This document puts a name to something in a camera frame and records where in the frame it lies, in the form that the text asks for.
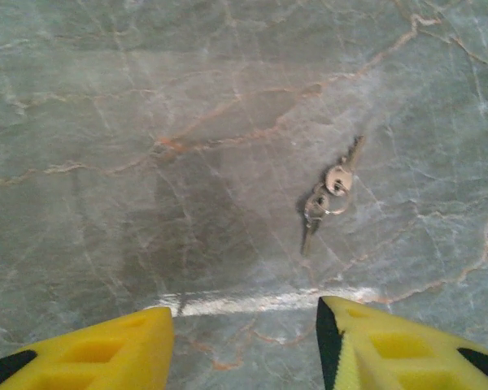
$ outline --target key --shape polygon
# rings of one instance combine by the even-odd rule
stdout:
[[[316,186],[314,193],[307,199],[303,216],[306,219],[306,231],[303,238],[302,254],[307,256],[311,238],[320,226],[321,220],[329,214],[330,199],[325,186]]]
[[[346,157],[325,175],[325,187],[330,193],[342,197],[351,191],[353,173],[358,162],[359,152],[365,144],[365,136],[356,136],[355,142]]]

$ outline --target silver key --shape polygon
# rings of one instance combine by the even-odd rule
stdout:
[[[351,191],[353,173],[358,162],[359,152],[365,144],[365,136],[356,136],[355,142],[346,157],[325,175],[325,187],[337,197],[347,195]]]
[[[320,226],[321,220],[325,215],[330,214],[330,202],[329,193],[325,190],[325,186],[323,184],[316,186],[314,193],[307,199],[303,211],[303,216],[307,221],[302,247],[302,254],[304,256],[307,256],[309,253],[311,238]]]

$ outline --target floor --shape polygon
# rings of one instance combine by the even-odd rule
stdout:
[[[0,0],[0,357],[169,306],[168,388],[322,388],[321,295],[488,348],[488,1]]]

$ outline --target key hole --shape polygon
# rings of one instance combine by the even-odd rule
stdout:
[[[336,179],[334,181],[334,191],[339,191],[340,189],[343,188],[343,182],[342,179]]]

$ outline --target gray marble floor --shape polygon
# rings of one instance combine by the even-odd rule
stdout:
[[[330,294],[488,347],[488,1],[0,0],[0,357],[166,305],[168,388],[322,388]]]

